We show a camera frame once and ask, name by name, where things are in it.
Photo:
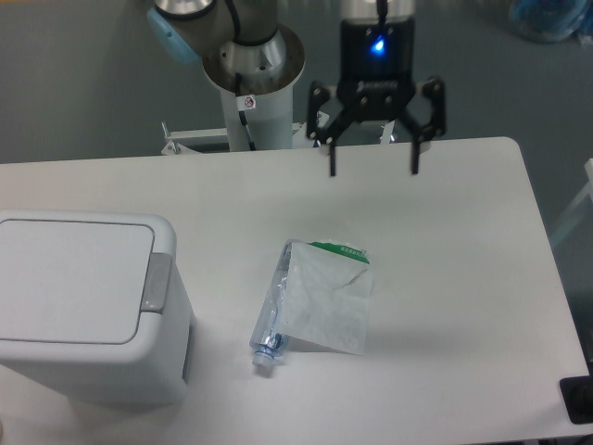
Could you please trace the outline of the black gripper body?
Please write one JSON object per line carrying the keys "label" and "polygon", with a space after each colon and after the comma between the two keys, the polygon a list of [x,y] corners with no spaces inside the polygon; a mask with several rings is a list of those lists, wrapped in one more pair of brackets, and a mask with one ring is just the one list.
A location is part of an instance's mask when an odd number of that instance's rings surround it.
{"label": "black gripper body", "polygon": [[340,26],[339,118],[397,119],[416,94],[412,79],[415,20],[344,19]]}

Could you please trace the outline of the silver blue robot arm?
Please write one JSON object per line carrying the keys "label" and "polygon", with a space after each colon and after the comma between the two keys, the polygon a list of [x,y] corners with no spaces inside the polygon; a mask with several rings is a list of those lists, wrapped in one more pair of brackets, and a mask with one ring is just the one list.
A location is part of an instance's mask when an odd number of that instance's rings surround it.
{"label": "silver blue robot arm", "polygon": [[[330,158],[351,125],[397,121],[410,135],[417,173],[422,152],[446,131],[444,82],[412,78],[414,10],[411,1],[341,3],[339,80],[310,85],[304,124],[306,138]],[[279,21],[276,2],[157,1],[147,19],[174,59],[202,63],[220,92],[232,151],[293,146],[293,88],[305,51]]]}

